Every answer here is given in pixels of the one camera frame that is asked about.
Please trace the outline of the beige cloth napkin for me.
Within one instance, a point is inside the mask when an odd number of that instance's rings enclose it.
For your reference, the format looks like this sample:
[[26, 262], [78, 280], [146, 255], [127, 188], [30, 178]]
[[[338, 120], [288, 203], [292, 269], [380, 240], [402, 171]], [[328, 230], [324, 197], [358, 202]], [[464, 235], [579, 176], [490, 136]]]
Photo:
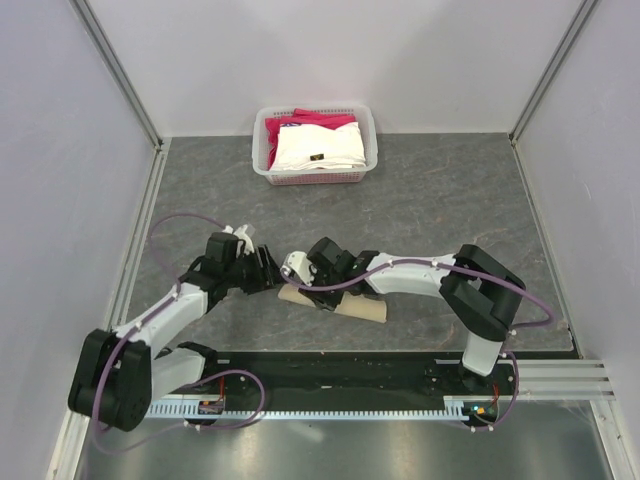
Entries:
[[[291, 285], [283, 286], [278, 292], [278, 298], [290, 303], [303, 305], [317, 310], [326, 310], [318, 307], [314, 302], [302, 295]], [[345, 293], [341, 302], [330, 313], [336, 315], [372, 321], [380, 324], [387, 322], [387, 304], [384, 300], [368, 299], [363, 296], [354, 296]]]

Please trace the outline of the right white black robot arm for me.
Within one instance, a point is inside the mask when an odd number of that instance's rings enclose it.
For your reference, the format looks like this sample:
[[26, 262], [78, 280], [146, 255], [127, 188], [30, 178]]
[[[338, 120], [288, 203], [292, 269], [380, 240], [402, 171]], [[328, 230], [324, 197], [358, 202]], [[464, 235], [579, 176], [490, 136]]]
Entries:
[[480, 247], [465, 244], [454, 254], [406, 258], [376, 250], [353, 255], [331, 239], [319, 240], [296, 273], [305, 285], [328, 287], [351, 282], [352, 295], [404, 293], [444, 300], [468, 335], [458, 381], [467, 392], [483, 392], [494, 381], [494, 365], [521, 304], [503, 284], [525, 283]]

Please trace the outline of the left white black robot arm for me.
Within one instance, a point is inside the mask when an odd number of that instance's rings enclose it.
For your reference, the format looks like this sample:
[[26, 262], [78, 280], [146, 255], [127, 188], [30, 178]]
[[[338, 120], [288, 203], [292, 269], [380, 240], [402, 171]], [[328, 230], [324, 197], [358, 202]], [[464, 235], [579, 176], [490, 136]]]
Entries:
[[241, 232], [215, 232], [176, 284], [157, 303], [114, 330], [95, 329], [82, 345], [68, 408], [130, 432], [151, 404], [180, 389], [208, 393], [219, 382], [217, 353], [195, 342], [169, 343], [230, 291], [253, 295], [282, 284], [265, 245]]

